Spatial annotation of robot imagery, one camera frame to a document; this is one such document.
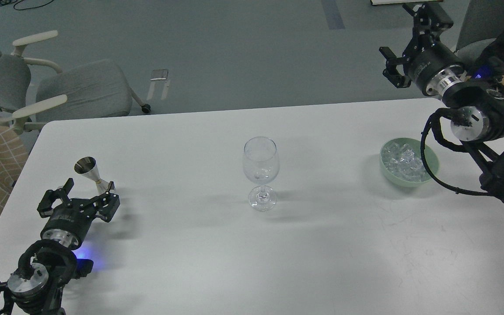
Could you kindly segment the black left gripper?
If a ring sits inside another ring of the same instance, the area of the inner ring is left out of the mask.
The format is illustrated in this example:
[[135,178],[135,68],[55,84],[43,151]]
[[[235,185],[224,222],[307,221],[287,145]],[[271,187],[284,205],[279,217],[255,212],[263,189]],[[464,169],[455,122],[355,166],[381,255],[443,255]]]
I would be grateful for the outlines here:
[[[114,182],[108,184],[104,193],[92,199],[70,199],[68,194],[73,187],[74,180],[68,178],[61,188],[49,189],[42,196],[37,211],[48,221],[40,233],[41,239],[61,245],[82,245],[95,218],[106,223],[112,221],[120,206]],[[56,200],[61,204],[53,207]]]

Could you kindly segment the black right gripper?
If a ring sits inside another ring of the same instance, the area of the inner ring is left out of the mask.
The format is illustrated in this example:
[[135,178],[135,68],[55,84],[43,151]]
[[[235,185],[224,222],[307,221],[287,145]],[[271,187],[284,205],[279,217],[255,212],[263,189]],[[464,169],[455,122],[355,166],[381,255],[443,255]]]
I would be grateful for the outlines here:
[[[429,87],[437,74],[465,72],[464,64],[440,41],[442,32],[454,25],[450,16],[438,2],[404,3],[404,10],[413,18],[412,39],[403,56],[396,56],[387,46],[379,52],[385,59],[382,74],[395,88],[409,88],[411,81],[425,96],[436,96],[436,88]],[[404,74],[398,71],[403,65]]]

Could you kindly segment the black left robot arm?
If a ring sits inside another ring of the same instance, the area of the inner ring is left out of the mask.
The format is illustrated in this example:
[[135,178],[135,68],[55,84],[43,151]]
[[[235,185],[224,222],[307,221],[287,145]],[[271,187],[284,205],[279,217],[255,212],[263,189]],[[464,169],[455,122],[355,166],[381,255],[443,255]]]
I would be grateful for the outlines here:
[[38,213],[47,222],[40,239],[22,255],[7,281],[0,281],[0,315],[10,315],[14,306],[28,315],[63,315],[63,291],[72,279],[86,277],[94,261],[80,259],[79,249],[94,219],[108,223],[120,206],[114,182],[100,182],[92,199],[72,199],[74,180],[45,192]]

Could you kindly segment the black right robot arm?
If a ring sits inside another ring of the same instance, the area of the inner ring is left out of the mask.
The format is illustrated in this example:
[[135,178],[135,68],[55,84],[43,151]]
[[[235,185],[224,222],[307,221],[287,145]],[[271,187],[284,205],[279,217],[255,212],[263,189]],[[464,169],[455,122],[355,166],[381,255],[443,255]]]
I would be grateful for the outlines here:
[[[504,203],[504,64],[494,58],[468,76],[468,66],[440,41],[453,21],[438,2],[404,3],[413,18],[412,39],[401,56],[389,47],[383,75],[396,87],[414,83],[423,95],[438,96],[445,105],[431,114],[420,140],[425,170],[442,187],[470,196],[492,196]],[[440,181],[425,156],[429,132],[454,152],[467,152],[482,170],[481,191],[468,191]]]

